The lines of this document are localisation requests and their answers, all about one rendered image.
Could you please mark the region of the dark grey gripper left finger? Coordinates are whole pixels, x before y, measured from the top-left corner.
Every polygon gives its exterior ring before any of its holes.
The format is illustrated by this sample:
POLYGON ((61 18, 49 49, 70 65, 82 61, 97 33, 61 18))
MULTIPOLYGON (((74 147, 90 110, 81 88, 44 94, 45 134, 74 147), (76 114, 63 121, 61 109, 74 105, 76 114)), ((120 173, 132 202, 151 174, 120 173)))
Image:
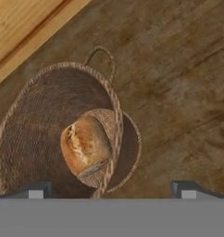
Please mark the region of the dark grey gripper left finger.
POLYGON ((0 198, 8 199, 49 199, 52 196, 52 183, 50 181, 40 181, 27 185, 19 191, 0 194, 0 198))

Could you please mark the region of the light wooden cabinet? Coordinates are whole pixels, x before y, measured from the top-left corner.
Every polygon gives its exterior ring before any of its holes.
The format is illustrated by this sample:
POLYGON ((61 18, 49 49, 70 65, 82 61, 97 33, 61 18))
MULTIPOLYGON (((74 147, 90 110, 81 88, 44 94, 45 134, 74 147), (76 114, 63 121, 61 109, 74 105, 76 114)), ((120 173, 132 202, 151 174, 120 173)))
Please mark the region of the light wooden cabinet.
POLYGON ((0 83, 92 0, 0 0, 0 83))

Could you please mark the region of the golden brown bread loaf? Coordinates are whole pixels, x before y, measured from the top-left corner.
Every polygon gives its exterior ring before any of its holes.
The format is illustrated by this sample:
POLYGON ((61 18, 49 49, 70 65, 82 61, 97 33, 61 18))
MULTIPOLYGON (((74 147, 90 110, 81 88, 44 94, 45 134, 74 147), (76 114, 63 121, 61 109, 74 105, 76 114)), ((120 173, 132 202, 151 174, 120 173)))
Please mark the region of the golden brown bread loaf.
POLYGON ((112 156, 110 141, 95 117, 80 117, 61 133, 60 145, 70 171, 85 177, 101 169, 112 156))

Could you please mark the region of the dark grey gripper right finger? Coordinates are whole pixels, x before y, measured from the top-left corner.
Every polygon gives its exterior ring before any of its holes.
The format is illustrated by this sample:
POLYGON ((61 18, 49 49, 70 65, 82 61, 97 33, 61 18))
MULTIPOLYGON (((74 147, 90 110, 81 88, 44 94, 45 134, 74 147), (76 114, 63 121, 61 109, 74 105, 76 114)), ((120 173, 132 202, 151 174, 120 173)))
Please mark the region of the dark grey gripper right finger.
POLYGON ((196 181, 172 181, 170 196, 175 199, 224 199, 224 194, 207 190, 196 181))

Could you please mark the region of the brown woven wicker basket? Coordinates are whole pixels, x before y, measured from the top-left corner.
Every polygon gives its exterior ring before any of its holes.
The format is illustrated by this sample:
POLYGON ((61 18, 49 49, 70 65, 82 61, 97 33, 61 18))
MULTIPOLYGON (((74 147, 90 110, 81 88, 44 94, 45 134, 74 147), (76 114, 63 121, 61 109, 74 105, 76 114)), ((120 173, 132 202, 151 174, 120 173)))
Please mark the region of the brown woven wicker basket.
POLYGON ((142 154, 141 134, 122 111, 113 79, 88 62, 60 62, 31 78, 6 113, 0 126, 0 194, 44 189, 55 198, 100 198, 132 176, 142 154), (105 126, 112 160, 80 181, 64 160, 62 131, 84 114, 105 126))

